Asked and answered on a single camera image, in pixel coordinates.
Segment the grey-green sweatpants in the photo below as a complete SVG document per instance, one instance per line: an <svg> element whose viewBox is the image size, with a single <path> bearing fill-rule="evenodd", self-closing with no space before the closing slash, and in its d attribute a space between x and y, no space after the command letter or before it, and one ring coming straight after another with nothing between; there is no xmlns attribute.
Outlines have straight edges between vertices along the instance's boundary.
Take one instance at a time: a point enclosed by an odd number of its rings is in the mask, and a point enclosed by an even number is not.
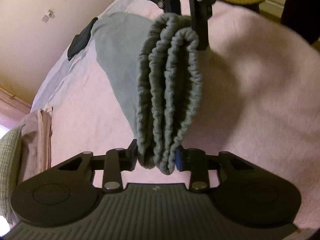
<svg viewBox="0 0 320 240"><path fill-rule="evenodd" d="M137 141L140 164L172 174L202 96L191 18L114 12L97 20L92 36L97 62Z"/></svg>

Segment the beige folded blanket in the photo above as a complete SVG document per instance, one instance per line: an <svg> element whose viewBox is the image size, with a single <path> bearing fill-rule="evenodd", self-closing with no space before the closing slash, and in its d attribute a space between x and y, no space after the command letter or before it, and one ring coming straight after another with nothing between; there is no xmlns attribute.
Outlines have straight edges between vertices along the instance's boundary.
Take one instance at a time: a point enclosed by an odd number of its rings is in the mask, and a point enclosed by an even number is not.
<svg viewBox="0 0 320 240"><path fill-rule="evenodd" d="M22 121L22 156L18 182L51 167L52 112L53 108L46 106L31 112Z"/></svg>

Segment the folded dark green garment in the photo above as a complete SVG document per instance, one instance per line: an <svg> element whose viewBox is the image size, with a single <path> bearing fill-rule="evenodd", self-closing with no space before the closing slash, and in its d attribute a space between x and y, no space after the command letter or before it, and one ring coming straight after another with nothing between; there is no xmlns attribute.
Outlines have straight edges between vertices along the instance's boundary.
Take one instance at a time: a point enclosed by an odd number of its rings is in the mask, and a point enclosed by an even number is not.
<svg viewBox="0 0 320 240"><path fill-rule="evenodd" d="M97 20L97 17L93 18L79 34L75 35L67 51L68 61L71 61L73 57L75 57L87 46L91 38L91 30Z"/></svg>

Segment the green knitted cushion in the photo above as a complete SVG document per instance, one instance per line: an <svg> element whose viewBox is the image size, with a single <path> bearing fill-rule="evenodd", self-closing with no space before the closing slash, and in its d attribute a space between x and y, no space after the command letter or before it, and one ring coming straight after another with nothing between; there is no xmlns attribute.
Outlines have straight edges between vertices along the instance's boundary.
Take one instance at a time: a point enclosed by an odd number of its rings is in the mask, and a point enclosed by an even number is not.
<svg viewBox="0 0 320 240"><path fill-rule="evenodd" d="M8 131L1 139L1 216L13 224L10 196L17 185L21 159L22 128L19 125Z"/></svg>

